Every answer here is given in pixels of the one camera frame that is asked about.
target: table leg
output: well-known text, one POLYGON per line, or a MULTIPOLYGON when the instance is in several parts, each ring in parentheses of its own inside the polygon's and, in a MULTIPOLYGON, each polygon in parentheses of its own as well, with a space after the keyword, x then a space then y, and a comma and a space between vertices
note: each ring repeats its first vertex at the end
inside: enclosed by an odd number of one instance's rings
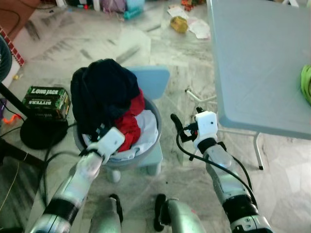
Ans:
POLYGON ((209 97, 209 98, 207 98, 207 99, 200 99, 200 98, 198 98, 195 94, 193 94, 192 92, 191 92, 191 90, 190 90, 190 88, 187 88, 186 90, 185 90, 185 92, 188 94, 188 95, 190 95, 192 98, 194 98, 197 102, 199 102, 199 103, 203 103, 203 102, 208 102, 208 103, 212 103, 212 104, 217 104, 216 102, 213 102, 213 100, 216 100, 217 99, 217 97, 216 96, 212 96, 212 97, 209 97))
POLYGON ((259 151, 259 147, 258 147, 258 136, 259 136, 260 132, 257 132, 254 135, 254 149, 255 149, 255 153, 256 153, 256 157, 257 157, 257 161, 258 161, 258 166, 259 166, 259 170, 263 170, 263 164, 262 164, 262 159, 261 159, 261 154, 259 151))

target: silver robot arm segment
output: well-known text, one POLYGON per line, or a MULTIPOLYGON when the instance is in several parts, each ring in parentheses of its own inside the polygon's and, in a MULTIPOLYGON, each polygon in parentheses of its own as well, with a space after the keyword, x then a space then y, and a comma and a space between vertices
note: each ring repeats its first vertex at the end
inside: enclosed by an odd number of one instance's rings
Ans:
POLYGON ((68 233, 102 164, 123 142, 124 135, 113 127, 97 143, 89 145, 88 154, 77 163, 74 175, 59 187, 31 233, 68 233))
MULTIPOLYGON (((206 160, 217 163, 238 176, 236 161, 217 140, 217 118, 213 112, 202 112, 195 116, 197 138, 194 146, 206 160)), ((233 233, 273 233, 268 221, 258 212, 244 185, 227 172, 206 163, 206 170, 212 177, 214 190, 230 221, 233 233)))

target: gray plastic basket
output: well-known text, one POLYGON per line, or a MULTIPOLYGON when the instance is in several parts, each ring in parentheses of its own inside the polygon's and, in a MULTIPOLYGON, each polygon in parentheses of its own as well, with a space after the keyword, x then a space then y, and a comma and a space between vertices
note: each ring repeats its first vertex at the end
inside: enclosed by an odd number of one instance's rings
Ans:
MULTIPOLYGON (((161 115, 156 105, 151 100, 147 99, 146 97, 145 97, 145 110, 151 110, 153 114, 155 115, 157 130, 158 130, 158 136, 157 136, 156 142, 147 151, 135 157, 134 159, 127 160, 127 161, 119 161, 119 162, 108 161, 106 166, 112 169, 117 169, 117 170, 128 170, 128 169, 135 168, 154 149, 154 146, 159 141, 161 132, 162 132, 161 115)), ((83 149, 85 149, 84 142, 82 141, 82 136, 79 133, 79 129, 77 127, 73 128, 73 137, 79 150, 82 151, 83 149)))

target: paper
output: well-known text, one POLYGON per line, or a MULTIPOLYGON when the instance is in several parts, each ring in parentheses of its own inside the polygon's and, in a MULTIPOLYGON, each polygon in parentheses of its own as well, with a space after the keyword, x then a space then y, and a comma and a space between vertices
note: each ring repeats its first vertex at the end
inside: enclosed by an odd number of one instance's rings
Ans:
POLYGON ((182 18, 185 18, 185 19, 189 18, 189 16, 186 14, 186 12, 183 9, 181 9, 179 6, 172 7, 170 9, 168 9, 167 12, 172 17, 181 16, 182 18))
POLYGON ((189 31, 193 32, 198 39, 210 39, 209 25, 201 19, 189 18, 187 20, 189 31))

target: table top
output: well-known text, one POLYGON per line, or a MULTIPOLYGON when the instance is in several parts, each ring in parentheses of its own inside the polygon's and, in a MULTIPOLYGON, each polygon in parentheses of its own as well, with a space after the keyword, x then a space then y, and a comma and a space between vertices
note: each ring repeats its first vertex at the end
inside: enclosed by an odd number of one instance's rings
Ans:
POLYGON ((310 9, 265 0, 210 0, 219 122, 311 139, 300 72, 311 61, 310 9))

